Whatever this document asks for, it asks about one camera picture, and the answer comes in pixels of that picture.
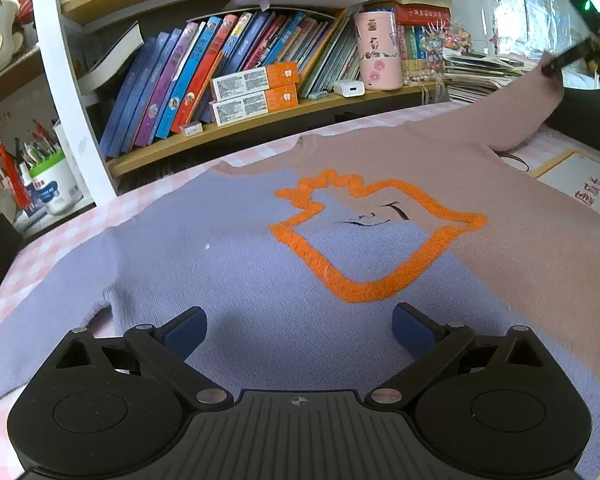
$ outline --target pink cylinder container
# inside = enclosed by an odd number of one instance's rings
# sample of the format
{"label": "pink cylinder container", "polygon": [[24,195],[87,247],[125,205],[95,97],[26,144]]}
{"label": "pink cylinder container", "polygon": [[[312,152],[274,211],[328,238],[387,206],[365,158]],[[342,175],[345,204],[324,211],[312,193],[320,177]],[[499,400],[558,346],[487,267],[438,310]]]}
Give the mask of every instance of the pink cylinder container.
{"label": "pink cylinder container", "polygon": [[398,33],[392,12],[359,12],[354,17],[360,58],[360,79],[366,88],[402,88]]}

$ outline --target orange outline design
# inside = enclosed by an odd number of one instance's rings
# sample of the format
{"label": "orange outline design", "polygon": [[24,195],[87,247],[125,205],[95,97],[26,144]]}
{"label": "orange outline design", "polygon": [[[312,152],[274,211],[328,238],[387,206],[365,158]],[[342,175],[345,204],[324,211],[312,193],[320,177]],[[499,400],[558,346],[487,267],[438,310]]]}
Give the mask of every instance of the orange outline design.
{"label": "orange outline design", "polygon": [[[324,204],[312,202],[314,189],[324,189],[327,184],[336,187],[349,187],[349,194],[354,198],[368,196],[385,187],[395,187],[420,203],[432,215],[443,219],[464,222],[465,227],[445,225],[436,231],[416,250],[408,260],[398,265],[391,273],[372,282],[354,282],[350,280],[319,251],[306,241],[304,237],[293,231],[293,227],[306,222],[324,209]],[[269,229],[279,242],[287,245],[299,256],[318,279],[341,300],[351,303],[384,300],[417,279],[433,261],[442,254],[449,244],[462,233],[477,231],[487,217],[477,213],[459,213],[441,206],[429,195],[407,182],[397,179],[379,180],[364,187],[362,177],[356,174],[340,176],[335,170],[325,170],[316,178],[302,178],[297,189],[279,189],[275,192],[279,198],[291,201],[291,205],[302,211],[291,218],[272,224]]]}

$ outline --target pink and white tablecloth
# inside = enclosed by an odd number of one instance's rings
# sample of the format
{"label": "pink and white tablecloth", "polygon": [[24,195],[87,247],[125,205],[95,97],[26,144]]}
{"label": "pink and white tablecloth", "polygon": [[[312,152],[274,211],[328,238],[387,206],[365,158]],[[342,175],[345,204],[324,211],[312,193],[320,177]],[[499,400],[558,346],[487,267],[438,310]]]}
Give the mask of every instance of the pink and white tablecloth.
{"label": "pink and white tablecloth", "polygon": [[[404,121],[417,121],[432,117],[460,106],[462,105],[457,103],[440,103],[396,110],[326,126],[313,130],[312,133],[331,136],[367,126],[395,126]],[[286,152],[295,145],[298,137],[299,135],[294,135],[267,142],[165,177],[119,196],[107,205],[91,209],[35,240],[20,252],[0,286],[0,322],[18,306],[60,258],[85,240],[95,236],[107,227],[119,225],[137,215],[154,200],[178,189],[220,160],[225,160],[233,166],[245,166]],[[522,158],[528,164],[530,170],[534,170],[554,158],[554,156],[572,148],[583,149],[600,158],[599,152],[595,152],[595,150],[545,127],[536,132],[525,146],[521,146],[513,153]],[[0,400],[0,480],[12,480],[22,473],[20,462],[18,462],[13,447],[11,447],[6,429],[7,415],[22,389],[19,388]]]}

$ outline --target green lid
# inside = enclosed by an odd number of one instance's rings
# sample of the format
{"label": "green lid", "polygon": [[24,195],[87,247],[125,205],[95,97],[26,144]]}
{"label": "green lid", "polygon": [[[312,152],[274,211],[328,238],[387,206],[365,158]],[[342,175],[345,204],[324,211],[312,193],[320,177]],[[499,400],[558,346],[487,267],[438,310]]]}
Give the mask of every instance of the green lid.
{"label": "green lid", "polygon": [[64,159],[64,153],[62,150],[54,153],[53,155],[49,155],[45,160],[36,164],[33,168],[29,170],[29,176],[31,178],[36,178],[43,171],[48,170],[49,168],[55,166],[58,162]]}

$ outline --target pink sleeve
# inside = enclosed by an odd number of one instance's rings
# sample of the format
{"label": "pink sleeve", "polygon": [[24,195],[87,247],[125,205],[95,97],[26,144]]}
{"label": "pink sleeve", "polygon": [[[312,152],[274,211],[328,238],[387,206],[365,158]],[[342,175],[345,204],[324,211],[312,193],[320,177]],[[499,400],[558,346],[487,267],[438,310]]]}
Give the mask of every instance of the pink sleeve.
{"label": "pink sleeve", "polygon": [[539,67],[477,103],[405,126],[445,142],[480,142],[495,151],[513,148],[562,100],[562,77],[545,77]]}

